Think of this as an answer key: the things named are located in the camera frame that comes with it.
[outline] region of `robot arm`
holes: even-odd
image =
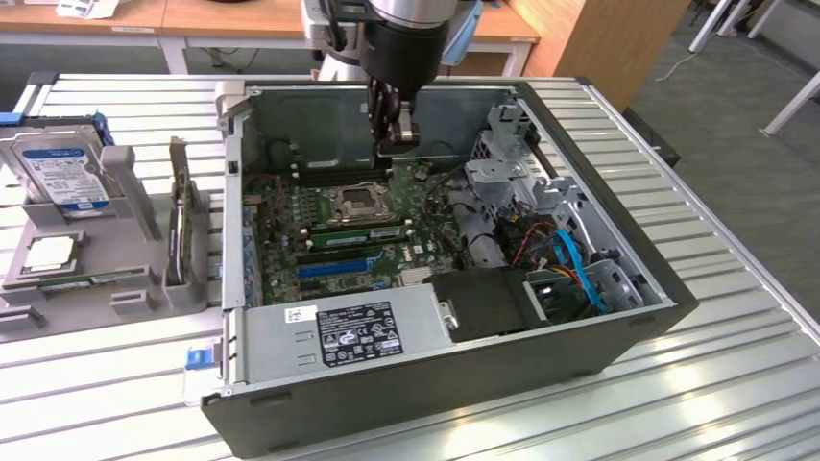
[[[455,31],[461,34],[448,52],[453,51],[453,45],[463,50],[448,53],[448,61],[453,60],[452,55],[459,61],[459,51],[461,56],[467,52],[469,37],[465,40],[465,35],[471,36],[475,30],[480,2],[319,0],[319,12],[316,7],[305,6],[304,17],[311,12],[320,13],[327,20],[320,30],[331,56],[357,64],[369,76],[368,115],[379,161],[419,145],[419,129],[412,123],[415,95],[436,79],[444,48]],[[456,27],[453,17],[468,26]],[[307,27],[305,30],[309,37],[316,35],[316,29]]]

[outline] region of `power supply label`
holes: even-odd
[[[83,149],[37,149],[24,151],[23,156],[56,205],[84,210],[101,208],[109,203]]]
[[[328,367],[404,352],[389,302],[316,312],[316,325]]]

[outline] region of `white table leg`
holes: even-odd
[[[165,63],[168,64],[168,73],[188,74],[188,63],[184,60],[185,41],[184,36],[160,36],[159,46],[165,55]]]
[[[760,16],[760,19],[757,20],[757,24],[755,24],[755,27],[748,33],[749,38],[755,38],[757,34],[760,34],[760,30],[764,28],[764,24],[767,24],[767,21],[769,20],[769,16],[773,13],[777,6],[780,5],[780,3],[783,3],[783,0],[773,0],[771,2],[769,8],[764,12],[764,15]]]
[[[717,24],[717,20],[720,19],[721,14],[727,10],[727,8],[729,8],[729,3],[732,3],[732,0],[720,0],[720,3],[715,6],[715,11],[705,20],[705,24],[701,28],[701,31],[697,32],[695,40],[692,40],[692,44],[689,45],[689,52],[697,53],[704,48],[705,40],[708,39],[712,29],[715,28],[715,24]]]
[[[765,134],[775,134],[785,125],[785,122],[789,121],[797,110],[804,106],[815,93],[820,91],[820,72],[815,75],[813,79],[808,82],[804,89],[801,89],[795,99],[785,105],[785,108],[780,111],[777,116],[771,121],[769,125],[764,128]]]
[[[508,55],[508,61],[504,64],[504,77],[520,77],[524,73],[524,65],[527,64],[527,58],[529,58],[529,51],[533,48],[533,44],[528,42],[516,43],[512,45],[512,51]]]
[[[739,23],[740,18],[743,17],[741,14],[743,12],[745,12],[745,7],[748,7],[749,1],[751,0],[740,0],[737,2],[737,5],[735,6],[732,13],[729,14],[729,17],[727,18],[723,23],[723,26],[720,26],[720,29],[717,30],[717,35],[727,36],[735,25]]]

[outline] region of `white sticker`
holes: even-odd
[[[371,238],[397,237],[400,228],[388,230],[371,230]]]
[[[37,149],[24,151],[23,157],[57,205],[75,210],[108,205],[108,194],[100,179],[88,171],[83,149]]]
[[[91,276],[91,281],[99,284],[111,283],[115,280],[116,276]]]
[[[151,27],[112,27],[115,32],[128,32],[131,34],[153,34]]]
[[[91,283],[88,283],[87,281],[75,281],[71,283],[60,283],[57,285],[48,285],[48,286],[41,286],[40,287],[40,291],[61,291],[61,290],[71,290],[73,288],[87,288],[91,286]]]
[[[287,309],[284,309],[284,322],[287,324],[305,322],[308,320],[316,320],[315,305],[303,305],[299,307],[288,307]]]
[[[327,240],[324,242],[324,244],[327,246],[336,246],[336,245],[351,245],[353,243],[363,243],[368,241],[368,237],[348,237],[348,238],[336,238],[333,240]]]

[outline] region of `blue plastic clip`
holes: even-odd
[[[473,8],[467,13],[467,19],[461,23],[461,27],[456,31],[452,36],[452,41],[444,48],[444,53],[441,56],[441,64],[444,65],[459,65],[461,60],[467,56],[467,49],[471,46],[471,42],[473,41],[473,35],[476,34],[477,28],[477,20],[481,17],[483,10],[480,0],[476,0],[473,4]]]
[[[24,116],[20,112],[0,112],[0,127],[17,127]]]
[[[100,112],[96,112],[91,116],[91,119],[93,120],[96,128],[101,133],[103,145],[113,146],[115,139],[112,138],[112,131],[108,129],[108,119],[105,118],[105,115],[103,115]]]
[[[213,361],[213,348],[192,349],[184,362],[185,370],[204,370],[216,365]]]

